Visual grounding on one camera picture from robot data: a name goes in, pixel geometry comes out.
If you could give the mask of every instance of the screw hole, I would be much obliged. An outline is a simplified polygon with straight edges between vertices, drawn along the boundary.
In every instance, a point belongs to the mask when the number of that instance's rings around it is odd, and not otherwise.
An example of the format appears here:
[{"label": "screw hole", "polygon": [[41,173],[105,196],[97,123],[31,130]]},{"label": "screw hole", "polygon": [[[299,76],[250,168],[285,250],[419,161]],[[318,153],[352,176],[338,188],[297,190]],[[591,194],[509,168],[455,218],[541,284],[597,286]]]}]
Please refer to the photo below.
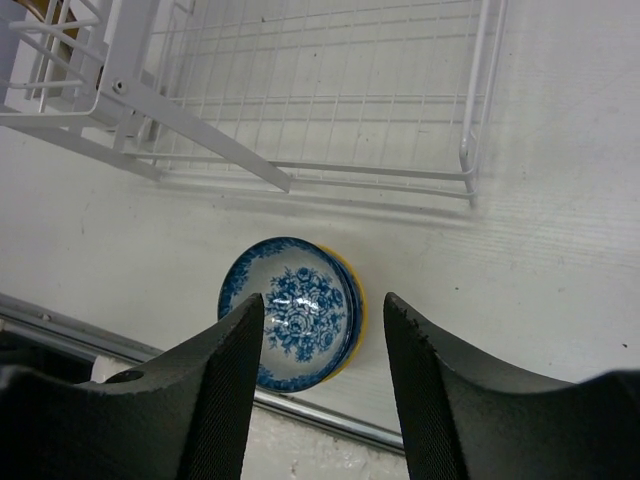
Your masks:
[{"label": "screw hole", "polygon": [[124,372],[116,373],[113,377],[107,379],[104,383],[125,383],[138,380],[144,377],[144,373],[139,370],[126,370]]}]

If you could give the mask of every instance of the white wire rack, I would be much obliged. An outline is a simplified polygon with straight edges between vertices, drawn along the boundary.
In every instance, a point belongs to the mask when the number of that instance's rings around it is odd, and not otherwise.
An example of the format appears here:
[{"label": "white wire rack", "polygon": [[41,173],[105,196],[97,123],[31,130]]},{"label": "white wire rack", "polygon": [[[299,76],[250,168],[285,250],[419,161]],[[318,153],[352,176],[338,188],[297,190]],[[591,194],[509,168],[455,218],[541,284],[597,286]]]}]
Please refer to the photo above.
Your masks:
[{"label": "white wire rack", "polygon": [[[112,3],[92,2],[96,12]],[[22,22],[12,29],[38,57],[29,81],[9,86],[40,88],[38,110],[5,108],[0,123],[49,141],[35,127],[70,127],[86,140],[82,128],[98,120],[115,132],[82,153],[165,183],[472,201],[506,2],[176,0],[151,32],[158,1],[139,0],[120,5],[106,41],[97,13],[94,23]],[[66,38],[70,27],[84,45]],[[54,62],[62,83],[51,81]],[[47,115],[54,87],[72,92],[71,113]]]}]

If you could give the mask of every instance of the wire shelf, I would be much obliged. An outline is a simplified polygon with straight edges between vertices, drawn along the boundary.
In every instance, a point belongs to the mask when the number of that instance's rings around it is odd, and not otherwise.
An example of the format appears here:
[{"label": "wire shelf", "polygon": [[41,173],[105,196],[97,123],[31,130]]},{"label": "wire shelf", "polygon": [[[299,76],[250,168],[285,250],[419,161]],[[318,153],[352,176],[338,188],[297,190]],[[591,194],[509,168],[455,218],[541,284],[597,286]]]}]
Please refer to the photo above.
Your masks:
[{"label": "wire shelf", "polygon": [[[160,54],[147,68],[164,95],[284,170],[292,188],[472,198],[502,4],[196,1],[154,32]],[[165,180],[245,176],[162,125],[127,152]]]},{"label": "wire shelf", "polygon": [[473,204],[506,3],[60,0],[9,22],[0,124],[167,184]]}]

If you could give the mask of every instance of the blue floral pattern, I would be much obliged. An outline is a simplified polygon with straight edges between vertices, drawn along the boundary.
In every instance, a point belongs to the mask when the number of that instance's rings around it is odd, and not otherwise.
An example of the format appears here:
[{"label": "blue floral pattern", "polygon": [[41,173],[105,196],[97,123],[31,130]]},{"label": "blue floral pattern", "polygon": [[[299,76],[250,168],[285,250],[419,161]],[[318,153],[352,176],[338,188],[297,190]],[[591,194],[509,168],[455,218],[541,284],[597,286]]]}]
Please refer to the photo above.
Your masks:
[{"label": "blue floral pattern", "polygon": [[[256,259],[266,259],[290,248],[297,248],[309,252],[330,265],[336,274],[337,281],[340,284],[339,286],[342,287],[342,290],[332,285],[331,278],[319,275],[317,271],[311,268],[299,268],[295,271],[291,269],[289,269],[289,271],[285,270],[284,275],[272,278],[270,281],[272,290],[265,295],[265,313],[273,314],[274,312],[285,310],[284,314],[291,315],[291,317],[288,317],[290,320],[287,321],[287,325],[281,323],[276,326],[265,326],[265,338],[268,340],[269,347],[275,349],[282,348],[285,355],[293,354],[296,362],[305,363],[312,359],[315,352],[328,351],[332,343],[335,343],[336,338],[341,334],[341,330],[346,330],[344,334],[340,335],[344,344],[339,346],[335,354],[331,355],[331,358],[327,358],[326,363],[323,362],[323,366],[313,373],[292,378],[274,378],[273,372],[261,363],[258,371],[258,386],[276,392],[296,392],[304,390],[326,378],[327,375],[342,363],[344,353],[350,347],[351,331],[354,326],[352,316],[353,309],[355,308],[355,305],[353,305],[355,299],[351,298],[352,287],[348,284],[348,277],[344,278],[342,274],[343,268],[340,262],[315,245],[294,237],[277,237],[263,240],[245,251],[236,260],[227,273],[222,289],[220,290],[220,296],[218,298],[218,318],[223,318],[229,314],[234,306],[242,300],[243,295],[247,294],[247,292],[244,292],[244,288],[249,280],[249,271]],[[309,317],[305,319],[303,324],[300,319],[294,316],[295,308],[289,312],[289,309],[285,308],[284,303],[279,304],[279,302],[274,302],[273,300],[275,300],[276,297],[270,297],[270,295],[276,295],[277,292],[283,288],[293,289],[293,292],[300,291],[301,287],[297,285],[301,285],[301,282],[307,279],[307,277],[309,277],[309,280],[313,277],[313,281],[315,282],[314,286],[309,288],[314,289],[310,292],[310,295],[311,298],[316,299],[316,301],[310,301],[309,304],[303,303],[302,305],[298,305],[298,307],[317,308],[318,311],[321,310],[324,313],[329,313],[327,316],[315,316],[311,321],[311,325],[308,325]],[[349,298],[342,298],[343,292],[349,295]],[[309,332],[308,335],[301,334],[304,328],[307,328],[306,331]]]},{"label": "blue floral pattern", "polygon": [[295,272],[285,267],[284,275],[271,279],[265,310],[276,321],[264,329],[269,348],[283,348],[286,356],[295,348],[296,362],[310,362],[316,351],[329,350],[345,318],[342,292],[331,283],[307,267]]}]

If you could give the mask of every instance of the blue and white bowl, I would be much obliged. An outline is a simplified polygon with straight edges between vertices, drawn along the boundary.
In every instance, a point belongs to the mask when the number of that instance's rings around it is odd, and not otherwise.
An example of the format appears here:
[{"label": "blue and white bowl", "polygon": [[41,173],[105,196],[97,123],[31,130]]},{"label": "blue and white bowl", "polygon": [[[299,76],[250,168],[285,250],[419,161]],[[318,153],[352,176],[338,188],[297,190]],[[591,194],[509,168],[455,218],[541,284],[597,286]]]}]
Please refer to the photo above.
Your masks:
[{"label": "blue and white bowl", "polygon": [[259,387],[297,392],[345,363],[361,323],[352,282],[336,257],[298,238],[264,240],[238,257],[222,284],[218,318],[252,293],[262,294]]}]

